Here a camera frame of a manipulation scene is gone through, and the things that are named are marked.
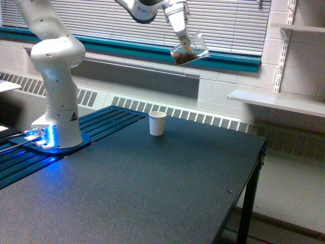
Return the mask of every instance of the cable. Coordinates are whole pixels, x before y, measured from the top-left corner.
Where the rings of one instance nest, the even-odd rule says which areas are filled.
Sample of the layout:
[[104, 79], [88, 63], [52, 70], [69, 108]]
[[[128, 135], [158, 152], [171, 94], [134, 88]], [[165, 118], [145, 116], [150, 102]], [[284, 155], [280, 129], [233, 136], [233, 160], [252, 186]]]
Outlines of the cable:
[[6, 142], [6, 141], [9, 141], [10, 139], [13, 139], [13, 138], [16, 138], [16, 137], [19, 137], [19, 136], [24, 136], [24, 135], [25, 135], [24, 133], [20, 133], [20, 134], [7, 136], [7, 137], [4, 137], [4, 138], [1, 138], [0, 143]]
[[33, 141], [40, 141], [40, 140], [42, 140], [42, 137], [41, 137], [41, 136], [40, 136], [40, 137], [36, 137], [35, 139], [30, 140], [30, 141], [24, 141], [24, 142], [22, 142], [22, 143], [20, 143], [20, 144], [17, 144], [17, 145], [11, 146], [11, 147], [7, 147], [7, 148], [1, 150], [1, 151], [0, 151], [0, 154], [4, 153], [4, 152], [6, 152], [6, 151], [9, 151], [9, 150], [11, 150], [11, 149], [14, 149], [14, 148], [16, 148], [16, 147], [19, 147], [19, 146], [25, 145], [25, 144], [27, 144], [27, 143], [30, 143], [30, 142], [33, 142]]

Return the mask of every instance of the paper cup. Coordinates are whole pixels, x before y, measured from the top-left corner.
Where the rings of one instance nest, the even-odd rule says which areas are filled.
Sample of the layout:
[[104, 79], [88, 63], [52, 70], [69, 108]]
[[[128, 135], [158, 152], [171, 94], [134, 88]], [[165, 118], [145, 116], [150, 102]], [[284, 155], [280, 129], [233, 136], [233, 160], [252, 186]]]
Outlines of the paper cup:
[[163, 112], [149, 113], [150, 134], [153, 136], [161, 136], [164, 132], [167, 114]]

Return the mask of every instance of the teal window sill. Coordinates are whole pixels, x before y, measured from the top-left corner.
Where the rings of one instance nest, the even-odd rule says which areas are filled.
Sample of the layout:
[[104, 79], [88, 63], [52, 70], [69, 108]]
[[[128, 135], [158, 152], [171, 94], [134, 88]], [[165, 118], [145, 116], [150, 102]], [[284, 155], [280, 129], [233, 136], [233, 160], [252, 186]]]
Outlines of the teal window sill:
[[[40, 41], [30, 30], [17, 27], [1, 26], [0, 37], [19, 41]], [[156, 62], [163, 61], [165, 63], [174, 64], [169, 47], [77, 35], [75, 35], [75, 37], [84, 44], [88, 51], [107, 52], [110, 55], [117, 54], [130, 58], [145, 58]], [[191, 62], [187, 67], [198, 69], [228, 69], [258, 73], [261, 64], [260, 57], [217, 52], [210, 52], [210, 54], [211, 56], [209, 58]]]

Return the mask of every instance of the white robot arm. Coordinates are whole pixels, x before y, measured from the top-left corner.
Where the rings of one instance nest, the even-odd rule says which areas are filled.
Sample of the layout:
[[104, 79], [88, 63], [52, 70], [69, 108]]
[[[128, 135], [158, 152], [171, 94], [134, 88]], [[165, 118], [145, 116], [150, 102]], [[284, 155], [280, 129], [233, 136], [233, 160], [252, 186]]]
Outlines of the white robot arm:
[[[28, 28], [42, 41], [34, 46], [31, 58], [41, 72], [46, 88], [46, 112], [32, 123], [27, 140], [43, 149], [69, 148], [82, 143], [78, 121], [77, 87], [70, 68], [85, 58], [85, 48], [61, 22], [50, 0], [15, 0]], [[186, 21], [189, 10], [183, 0], [116, 0], [139, 23], [150, 23], [162, 8], [182, 48], [191, 52]]]

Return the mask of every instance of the white shelf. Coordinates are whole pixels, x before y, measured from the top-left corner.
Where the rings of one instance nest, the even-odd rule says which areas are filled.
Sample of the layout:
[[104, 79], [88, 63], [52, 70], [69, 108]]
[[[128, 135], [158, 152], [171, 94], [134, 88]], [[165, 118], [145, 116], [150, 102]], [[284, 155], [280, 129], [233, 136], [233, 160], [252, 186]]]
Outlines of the white shelf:
[[0, 93], [7, 92], [9, 90], [20, 89], [20, 88], [21, 88], [20, 85], [8, 81], [0, 80]]
[[325, 101], [304, 96], [243, 88], [233, 91], [227, 98], [249, 104], [325, 117]]
[[294, 31], [300, 32], [318, 32], [318, 33], [325, 33], [325, 28], [323, 27], [312, 27], [312, 26], [305, 26], [305, 25], [296, 25], [296, 24], [275, 24], [272, 23], [271, 27], [278, 27], [283, 29], [293, 29]]

